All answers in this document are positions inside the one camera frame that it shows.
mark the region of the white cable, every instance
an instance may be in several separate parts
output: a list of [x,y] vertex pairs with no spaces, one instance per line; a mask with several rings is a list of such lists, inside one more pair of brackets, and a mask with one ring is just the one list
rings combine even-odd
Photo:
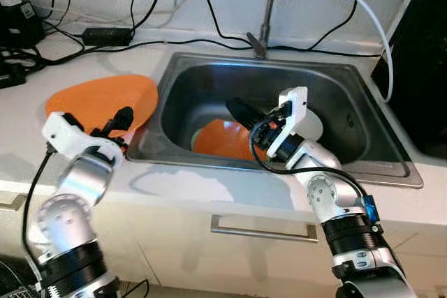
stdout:
[[379,19],[377,19],[377,16],[374,14],[372,9],[368,6],[367,3],[365,3],[364,0],[356,0],[356,1],[366,10],[368,15],[371,17],[372,21],[374,22],[374,25],[376,26],[377,30],[379,31],[383,46],[385,47],[386,58],[387,58],[387,62],[388,62],[388,94],[387,94],[386,98],[383,99],[383,101],[385,103],[388,103],[391,99],[392,94],[393,94],[393,85],[394,85],[393,58],[391,57],[390,45],[386,38],[385,31],[383,30],[382,26],[380,25],[380,21],[379,21]]
[[[172,18],[174,16],[174,13],[177,12],[177,10],[179,8],[181,8],[187,1],[188,0],[182,0],[172,10],[155,10],[153,12],[153,14],[170,15],[170,16],[163,24],[159,24],[159,25],[156,25],[151,28],[161,28],[161,27],[164,27],[167,24],[169,24],[169,22],[172,20]],[[34,6],[37,8],[42,8],[43,10],[53,10],[55,12],[62,12],[62,13],[65,12],[65,9],[61,9],[61,8],[47,7],[47,6],[41,6],[41,5],[34,5]],[[99,22],[102,24],[117,24],[117,23],[127,24],[128,21],[131,19],[130,15],[127,15],[126,17],[117,18],[117,19],[109,19],[109,18],[100,17],[98,15],[88,15],[88,14],[84,14],[84,13],[80,13],[80,12],[75,12],[73,10],[69,10],[68,14],[75,15],[78,17],[83,17],[85,19],[93,20],[95,22]],[[137,16],[142,17],[144,15],[145,15],[145,13],[137,14],[137,15],[135,15],[135,17],[137,17]]]
[[0,265],[3,265],[10,273],[11,275],[13,275],[13,277],[17,280],[17,282],[21,285],[21,286],[25,286],[25,284],[20,280],[20,278],[17,276],[17,274],[4,262],[0,261]]

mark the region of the white cabinet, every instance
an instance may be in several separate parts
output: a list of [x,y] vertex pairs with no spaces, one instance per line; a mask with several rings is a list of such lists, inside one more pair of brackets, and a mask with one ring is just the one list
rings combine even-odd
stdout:
[[408,279],[418,291],[447,295],[447,231],[417,232],[395,249]]
[[[334,297],[330,250],[320,227],[318,242],[284,241],[210,231],[212,214],[136,207],[131,227],[161,285],[262,297]],[[222,216],[227,228],[306,234],[306,223]],[[392,246],[411,233],[388,234]]]
[[[22,250],[22,217],[25,195],[0,192],[0,254],[24,257]],[[33,197],[30,212],[34,212],[44,198]]]
[[[30,218],[46,199],[45,196],[33,196]],[[21,242],[23,204],[23,195],[0,192],[0,254],[24,257]],[[98,235],[105,263],[108,269],[122,280],[136,282],[148,278],[151,283],[157,283],[131,233],[125,215],[122,214],[126,211],[126,206],[128,205],[103,201],[94,209],[92,225]]]
[[150,283],[158,284],[124,215],[129,207],[102,201],[94,208],[92,225],[98,235],[105,264],[123,281],[139,282],[147,278]]

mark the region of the cabinet drawer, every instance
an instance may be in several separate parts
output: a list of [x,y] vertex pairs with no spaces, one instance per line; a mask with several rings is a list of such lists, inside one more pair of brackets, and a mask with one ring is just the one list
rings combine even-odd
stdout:
[[[325,241],[284,241],[211,232],[212,214],[155,208],[135,209],[132,227],[162,285],[259,295],[331,297]],[[268,218],[223,216],[220,226],[274,233],[306,233],[305,224]],[[317,235],[323,238],[317,229]]]
[[434,291],[447,286],[447,258],[397,253],[411,286],[416,291]]

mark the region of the blue connector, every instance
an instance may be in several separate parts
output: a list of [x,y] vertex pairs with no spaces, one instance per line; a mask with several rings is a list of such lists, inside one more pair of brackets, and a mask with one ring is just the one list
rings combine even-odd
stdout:
[[372,195],[364,196],[363,201],[365,203],[366,212],[371,222],[376,223],[377,221],[380,221],[379,213],[376,208],[376,203],[374,202],[374,198],[372,197]]

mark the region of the drawer handle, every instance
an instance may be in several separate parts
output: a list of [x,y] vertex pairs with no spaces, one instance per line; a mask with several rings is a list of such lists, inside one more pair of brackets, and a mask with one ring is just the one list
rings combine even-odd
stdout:
[[0,211],[12,211],[17,212],[23,203],[27,199],[26,195],[17,195],[10,204],[0,204]]
[[219,220],[221,216],[213,214],[211,216],[211,232],[221,234],[233,234],[244,235],[247,237],[262,237],[264,239],[276,239],[276,240],[289,240],[289,241],[303,241],[317,243],[316,226],[306,225],[307,235],[287,234],[287,233],[275,233],[264,232],[262,230],[245,230],[243,228],[231,228],[219,226]]

